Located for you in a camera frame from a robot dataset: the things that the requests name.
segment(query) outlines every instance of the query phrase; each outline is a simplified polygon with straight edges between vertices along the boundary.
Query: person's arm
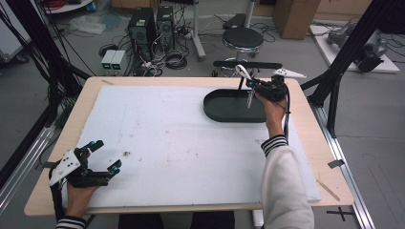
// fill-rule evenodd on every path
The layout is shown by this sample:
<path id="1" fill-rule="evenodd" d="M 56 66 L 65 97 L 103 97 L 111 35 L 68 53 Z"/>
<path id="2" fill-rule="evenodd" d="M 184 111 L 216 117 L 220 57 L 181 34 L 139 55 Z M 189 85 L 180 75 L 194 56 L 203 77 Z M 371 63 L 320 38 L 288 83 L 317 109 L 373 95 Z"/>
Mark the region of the person's arm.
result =
<path id="1" fill-rule="evenodd" d="M 93 192 L 97 188 L 75 188 L 68 183 L 68 209 L 65 216 L 57 222 L 56 228 L 84 229 L 86 220 L 82 217 L 86 213 Z"/>
<path id="2" fill-rule="evenodd" d="M 314 228 L 313 212 L 301 178 L 300 163 L 295 151 L 288 146 L 282 127 L 286 101 L 276 104 L 258 94 L 256 96 L 265 105 L 270 137 L 262 144 L 266 155 L 262 180 L 265 229 Z"/>

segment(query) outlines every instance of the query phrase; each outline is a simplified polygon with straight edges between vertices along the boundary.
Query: computer tower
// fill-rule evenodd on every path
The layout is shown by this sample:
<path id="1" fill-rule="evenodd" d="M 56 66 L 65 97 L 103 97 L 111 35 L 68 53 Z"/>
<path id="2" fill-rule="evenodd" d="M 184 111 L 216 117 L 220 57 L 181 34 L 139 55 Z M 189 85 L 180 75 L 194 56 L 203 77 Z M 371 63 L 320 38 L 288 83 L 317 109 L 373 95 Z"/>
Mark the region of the computer tower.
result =
<path id="1" fill-rule="evenodd" d="M 173 7 L 158 7 L 156 17 L 158 28 L 159 46 L 161 51 L 170 51 L 175 49 L 175 33 L 173 20 Z"/>
<path id="2" fill-rule="evenodd" d="M 157 39 L 155 17 L 152 8 L 135 8 L 135 12 L 128 24 L 128 33 L 130 39 L 136 46 L 135 58 L 140 54 L 144 61 L 151 61 L 154 58 L 154 50 L 157 45 L 154 42 Z"/>

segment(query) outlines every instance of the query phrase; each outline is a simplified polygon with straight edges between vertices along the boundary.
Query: wooden table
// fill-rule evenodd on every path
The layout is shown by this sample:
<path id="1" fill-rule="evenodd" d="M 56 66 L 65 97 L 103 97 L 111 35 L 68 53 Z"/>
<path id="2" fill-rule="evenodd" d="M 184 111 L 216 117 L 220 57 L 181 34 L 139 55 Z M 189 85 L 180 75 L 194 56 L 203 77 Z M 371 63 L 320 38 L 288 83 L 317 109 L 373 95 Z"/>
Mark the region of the wooden table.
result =
<path id="1" fill-rule="evenodd" d="M 334 158 L 330 147 L 325 140 L 318 122 L 313 115 L 309 104 L 298 82 L 287 79 L 291 96 L 290 110 L 301 143 L 307 154 L 309 164 L 321 192 L 322 200 L 314 202 L 312 206 L 344 206 L 352 205 L 353 197 L 338 167 L 331 169 L 328 163 Z M 49 161 L 58 161 L 68 149 L 74 149 L 79 140 L 81 130 L 86 124 L 87 117 L 93 109 L 97 94 L 102 86 L 128 85 L 128 86 L 187 86 L 187 87 L 237 87 L 239 78 L 213 78 L 213 77 L 92 77 L 87 80 L 75 107 L 57 140 Z M 44 169 L 32 195 L 25 207 L 28 216 L 53 215 L 52 195 L 48 185 L 48 169 Z M 222 205 L 194 205 L 170 207 L 125 207 L 125 208 L 91 208 L 89 214 L 105 213 L 131 213 L 131 212 L 179 212 L 204 210 L 238 210 L 261 209 L 260 203 L 222 204 Z"/>

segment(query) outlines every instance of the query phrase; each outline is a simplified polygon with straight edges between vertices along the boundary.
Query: white sleeve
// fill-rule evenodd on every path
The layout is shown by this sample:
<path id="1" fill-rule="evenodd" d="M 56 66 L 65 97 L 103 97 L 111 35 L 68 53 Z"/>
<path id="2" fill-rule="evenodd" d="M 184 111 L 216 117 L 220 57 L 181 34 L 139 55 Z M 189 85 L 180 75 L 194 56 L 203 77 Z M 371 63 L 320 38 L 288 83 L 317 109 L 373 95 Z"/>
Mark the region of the white sleeve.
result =
<path id="1" fill-rule="evenodd" d="M 313 212 L 295 151 L 287 142 L 282 144 L 274 139 L 265 142 L 262 148 L 267 155 L 262 180 L 265 229 L 314 228 Z"/>

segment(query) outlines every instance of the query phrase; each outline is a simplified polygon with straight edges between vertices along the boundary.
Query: metal rail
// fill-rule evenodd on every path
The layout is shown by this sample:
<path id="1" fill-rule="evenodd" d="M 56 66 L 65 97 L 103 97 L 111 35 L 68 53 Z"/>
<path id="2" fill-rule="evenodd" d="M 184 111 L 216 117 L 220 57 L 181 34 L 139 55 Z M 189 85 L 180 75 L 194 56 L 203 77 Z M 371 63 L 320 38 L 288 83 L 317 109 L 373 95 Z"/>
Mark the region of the metal rail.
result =
<path id="1" fill-rule="evenodd" d="M 353 194 L 354 204 L 352 205 L 352 208 L 357 218 L 357 222 L 362 229 L 374 229 L 375 226 L 372 217 L 370 216 L 369 210 L 367 210 L 366 207 L 366 203 L 364 202 L 363 198 L 361 197 L 360 191 L 357 188 L 354 177 L 352 176 L 351 169 L 349 168 L 349 164 L 345 159 L 345 155 L 340 148 L 339 142 L 337 141 L 337 138 L 334 138 L 328 130 L 328 115 L 325 113 L 325 110 L 323 108 L 317 108 L 313 105 L 310 106 L 313 113 L 315 114 L 316 119 L 318 120 L 322 132 L 324 133 L 325 139 L 330 145 L 330 150 L 332 151 L 333 156 L 337 160 L 342 159 L 343 161 L 345 161 L 345 164 L 340 166 L 340 169 L 342 170 L 343 176 L 345 177 L 346 182 L 348 183 L 349 188 L 351 189 Z"/>

